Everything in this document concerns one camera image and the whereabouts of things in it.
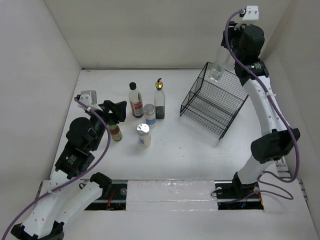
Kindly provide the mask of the clear square glass bottle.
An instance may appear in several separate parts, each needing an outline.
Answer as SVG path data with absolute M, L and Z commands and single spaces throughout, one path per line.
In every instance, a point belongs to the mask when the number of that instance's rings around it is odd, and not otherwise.
M 223 46 L 220 46 L 217 49 L 215 59 L 211 65 L 209 78 L 212 81 L 218 82 L 221 77 L 223 76 L 223 73 L 225 71 L 225 68 L 229 62 L 230 59 L 230 53 L 229 51 L 224 48 Z

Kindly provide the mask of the green-label brown sauce bottle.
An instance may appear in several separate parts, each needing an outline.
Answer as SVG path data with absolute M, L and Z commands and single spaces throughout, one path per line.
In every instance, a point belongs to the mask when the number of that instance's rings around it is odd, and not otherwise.
M 111 124 L 109 123 L 108 125 L 108 129 L 110 131 L 110 135 L 112 137 L 112 139 L 115 141 L 115 142 L 119 142 L 122 140 L 123 138 L 123 134 L 120 130 L 120 127 L 118 124 Z

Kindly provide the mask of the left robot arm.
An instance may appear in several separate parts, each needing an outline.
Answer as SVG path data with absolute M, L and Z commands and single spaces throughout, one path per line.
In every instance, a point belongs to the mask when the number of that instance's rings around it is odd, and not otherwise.
M 8 227 L 7 232 L 18 240 L 61 240 L 65 229 L 91 203 L 113 195 L 112 179 L 97 172 L 72 200 L 66 201 L 78 180 L 99 163 L 92 153 L 104 134 L 110 145 L 112 131 L 108 126 L 125 121 L 127 102 L 106 100 L 94 105 L 80 95 L 75 101 L 90 117 L 78 117 L 71 122 L 67 143 L 54 166 L 46 193 L 30 204 L 34 209 L 24 222 L 12 222 Z

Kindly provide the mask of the black-capped dark sauce bottle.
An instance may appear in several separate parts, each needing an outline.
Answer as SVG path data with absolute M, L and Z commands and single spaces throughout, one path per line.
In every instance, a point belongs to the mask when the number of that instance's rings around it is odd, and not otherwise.
M 137 90 L 137 85 L 135 82 L 131 82 L 129 84 L 130 92 L 128 94 L 129 97 L 129 103 L 131 107 L 132 115 L 135 118 L 141 118 L 143 117 L 143 101 L 142 101 L 142 95 Z

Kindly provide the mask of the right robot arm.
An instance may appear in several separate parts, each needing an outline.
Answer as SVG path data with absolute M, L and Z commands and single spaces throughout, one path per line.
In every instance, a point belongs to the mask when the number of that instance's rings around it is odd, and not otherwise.
M 296 164 L 293 176 L 300 167 L 298 128 L 291 128 L 277 104 L 271 88 L 270 74 L 259 55 L 265 43 L 264 31 L 253 24 L 237 24 L 229 21 L 223 32 L 221 46 L 235 60 L 235 74 L 250 97 L 257 114 L 261 137 L 250 145 L 251 156 L 237 171 L 228 190 L 236 198 L 244 198 L 258 187 L 258 180 L 276 160 L 295 151 Z

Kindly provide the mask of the gold-capped oil dispenser bottle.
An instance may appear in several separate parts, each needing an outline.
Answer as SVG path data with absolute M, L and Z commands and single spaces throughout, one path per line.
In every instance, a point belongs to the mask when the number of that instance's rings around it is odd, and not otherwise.
M 157 120 L 163 120 L 165 118 L 165 103 L 166 97 L 163 91 L 162 78 L 159 78 L 155 82 L 155 92 L 154 92 L 154 106 L 155 106 L 155 117 Z

